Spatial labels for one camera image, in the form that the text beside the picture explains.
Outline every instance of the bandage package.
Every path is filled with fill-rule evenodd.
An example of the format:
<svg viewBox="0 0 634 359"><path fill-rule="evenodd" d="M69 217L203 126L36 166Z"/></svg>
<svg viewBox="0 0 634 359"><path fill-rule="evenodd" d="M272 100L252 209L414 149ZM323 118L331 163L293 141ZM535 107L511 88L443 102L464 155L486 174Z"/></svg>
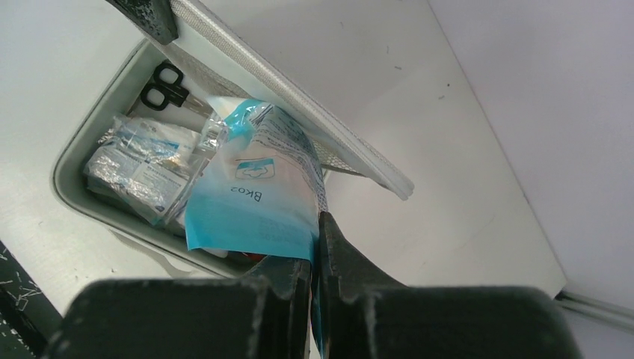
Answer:
<svg viewBox="0 0 634 359"><path fill-rule="evenodd" d="M123 115L87 162L88 189L118 197L155 226L184 205L206 159L193 154L200 134L151 118Z"/></svg>
<svg viewBox="0 0 634 359"><path fill-rule="evenodd" d="M226 138L191 190L188 247L313 260L318 214L327 210L315 148L281 108L209 98Z"/></svg>

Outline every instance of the white plastic surface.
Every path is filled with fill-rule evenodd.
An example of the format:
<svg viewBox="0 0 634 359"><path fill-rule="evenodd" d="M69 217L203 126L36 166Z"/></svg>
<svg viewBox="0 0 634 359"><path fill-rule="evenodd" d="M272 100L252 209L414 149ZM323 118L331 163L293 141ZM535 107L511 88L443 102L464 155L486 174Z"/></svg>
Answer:
<svg viewBox="0 0 634 359"><path fill-rule="evenodd" d="M634 1L431 3L567 290L634 309Z"/></svg>

